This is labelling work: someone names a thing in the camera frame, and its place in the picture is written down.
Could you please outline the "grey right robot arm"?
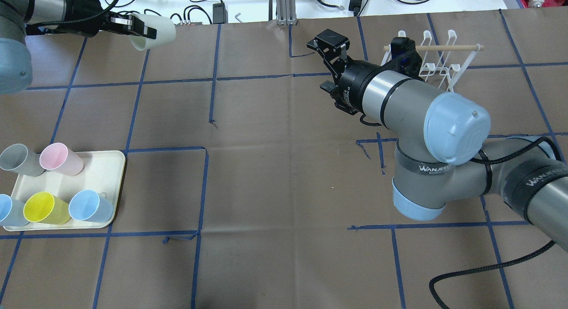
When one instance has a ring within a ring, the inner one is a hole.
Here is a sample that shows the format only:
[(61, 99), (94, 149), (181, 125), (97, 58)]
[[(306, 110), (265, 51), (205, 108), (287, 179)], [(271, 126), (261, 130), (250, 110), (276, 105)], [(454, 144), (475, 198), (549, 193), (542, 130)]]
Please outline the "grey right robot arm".
[(406, 217), (428, 221), (447, 202), (499, 194), (534, 226), (567, 228), (567, 165), (549, 137), (487, 141), (484, 107), (419, 78), (413, 40), (395, 37), (392, 59), (378, 66), (347, 55), (347, 37), (326, 29), (307, 42), (331, 71), (320, 88), (335, 107), (361, 113), (397, 134), (393, 202)]

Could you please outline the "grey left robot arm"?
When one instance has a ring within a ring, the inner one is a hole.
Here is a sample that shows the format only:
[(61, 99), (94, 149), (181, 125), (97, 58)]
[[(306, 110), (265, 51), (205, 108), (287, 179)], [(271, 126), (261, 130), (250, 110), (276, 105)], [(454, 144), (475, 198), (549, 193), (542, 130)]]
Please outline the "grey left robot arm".
[(33, 79), (31, 53), (26, 45), (28, 28), (48, 28), (83, 37), (100, 31), (156, 40), (158, 28), (138, 16), (103, 8), (99, 0), (0, 0), (0, 90), (16, 93)]

